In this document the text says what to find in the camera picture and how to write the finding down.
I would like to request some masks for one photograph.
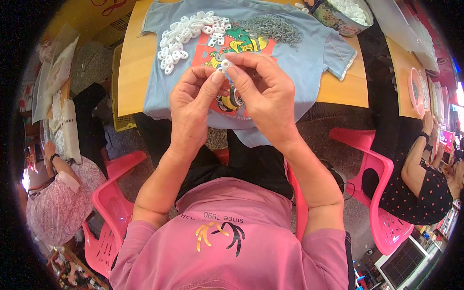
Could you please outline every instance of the pink plate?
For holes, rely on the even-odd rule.
[[[413,67],[409,74],[409,97],[411,98],[412,106],[417,113],[422,116],[424,113],[424,89],[422,88],[422,82],[420,81],[420,75],[417,70]],[[414,85],[416,88],[416,96],[414,95]]]

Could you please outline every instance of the polka dot shirt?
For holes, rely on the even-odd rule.
[[[451,209],[453,197],[445,176],[425,160],[424,181],[417,198],[401,178],[406,153],[393,161],[392,176],[385,187],[379,206],[413,225],[431,225],[442,220]]]

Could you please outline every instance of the graphic print on shirt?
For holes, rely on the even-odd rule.
[[[238,255],[240,254],[240,249],[241,249],[241,241],[240,241],[240,234],[239,234],[239,231],[240,231],[240,233],[242,234],[242,239],[245,239],[245,233],[243,232],[242,228],[240,228],[239,226],[234,225],[233,223],[229,223],[229,222],[224,222],[224,223],[222,223],[221,230],[224,229],[224,226],[225,226],[226,224],[229,224],[230,227],[231,227],[232,230],[233,230],[233,239],[232,239],[232,242],[231,242],[230,245],[228,245],[228,246],[226,247],[226,249],[230,249],[230,248],[234,245],[235,241],[237,241],[237,250],[235,251],[235,256],[238,257]],[[216,234],[216,233],[219,233],[219,230],[214,231],[214,232],[212,232],[211,234],[214,235],[214,234]]]
[[[221,67],[228,52],[243,53],[243,52],[256,52],[272,54],[272,50],[276,42],[263,35],[254,35],[239,27],[237,24],[232,23],[230,29],[227,29],[224,34],[224,44],[222,46],[215,45],[208,46],[210,36],[202,33],[198,39],[193,56],[192,66],[195,65],[208,65],[213,68]],[[243,99],[237,95],[237,89],[233,85],[233,81],[229,79],[232,87],[229,90],[229,96],[216,96],[216,102],[211,103],[210,109],[230,115],[244,120],[250,119]]]
[[[223,233],[224,235],[228,236],[229,233],[226,232],[226,231],[223,231],[222,229],[224,227],[219,227],[219,223],[218,222],[210,222],[208,225],[201,225],[197,231],[195,232],[195,236],[198,236],[198,242],[197,242],[197,251],[200,251],[200,244],[201,244],[201,239],[203,238],[205,243],[211,247],[211,243],[208,241],[208,229],[210,227],[212,227],[213,225],[216,225],[216,227],[218,228],[217,232],[221,232]]]
[[[224,226],[226,224],[229,224],[229,226],[231,227],[232,231],[233,231],[233,237],[232,237],[232,242],[230,243],[230,245],[228,245],[226,247],[226,249],[230,249],[232,248],[232,246],[235,244],[235,242],[237,242],[237,249],[235,251],[235,256],[238,257],[238,255],[240,254],[240,249],[241,249],[241,240],[245,239],[245,232],[242,230],[242,228],[240,228],[239,226],[236,226],[234,225],[233,223],[231,222],[224,222],[222,223],[222,226],[219,226],[219,223],[218,222],[210,222],[209,224],[203,224],[201,225],[195,232],[195,236],[198,236],[198,241],[197,241],[197,251],[200,251],[201,248],[201,240],[203,239],[205,241],[205,243],[211,247],[211,243],[209,242],[208,240],[208,229],[210,227],[212,227],[213,225],[216,225],[217,227],[217,231],[213,231],[211,234],[214,235],[214,234],[217,234],[217,233],[222,233],[226,236],[229,236],[229,233],[224,231]]]

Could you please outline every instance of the black watch strap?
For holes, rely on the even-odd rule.
[[[427,140],[426,144],[429,143],[429,141],[430,141],[430,136],[427,135],[425,132],[420,132],[419,136],[424,136],[425,139]]]
[[[51,163],[52,165],[53,165],[53,159],[54,159],[55,157],[57,157],[57,156],[59,157],[59,154],[55,153],[55,154],[53,154],[53,155],[50,157],[50,163]]]
[[[430,144],[427,144],[427,145],[425,146],[425,150],[426,150],[426,151],[432,152],[432,149],[433,149],[433,146],[430,145]]]

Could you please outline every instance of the gray floor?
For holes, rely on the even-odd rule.
[[[112,50],[89,41],[85,46],[78,48],[73,61],[71,77],[71,90],[78,93],[93,82],[101,82],[111,76]],[[103,120],[108,140],[108,154],[111,159],[121,157],[134,150],[145,150],[143,141],[136,129],[116,132],[112,125],[111,110],[102,102],[96,112]],[[368,121],[367,109],[350,106],[316,103],[306,116],[297,124],[300,134],[310,148],[320,159],[325,159],[339,168],[347,178],[353,178],[359,171],[362,154],[360,151],[348,147],[340,142],[330,140],[328,137],[333,127],[351,129],[372,129]],[[209,129],[206,145],[212,149],[227,147],[225,130]],[[149,158],[135,168],[130,178],[120,182],[124,196],[135,201],[137,193],[144,181],[151,175],[154,168]],[[353,259],[360,259],[367,249],[374,247],[374,241],[369,226],[369,210],[358,200],[352,198],[345,202],[345,228],[351,234]],[[101,227],[101,217],[93,219],[95,231]]]

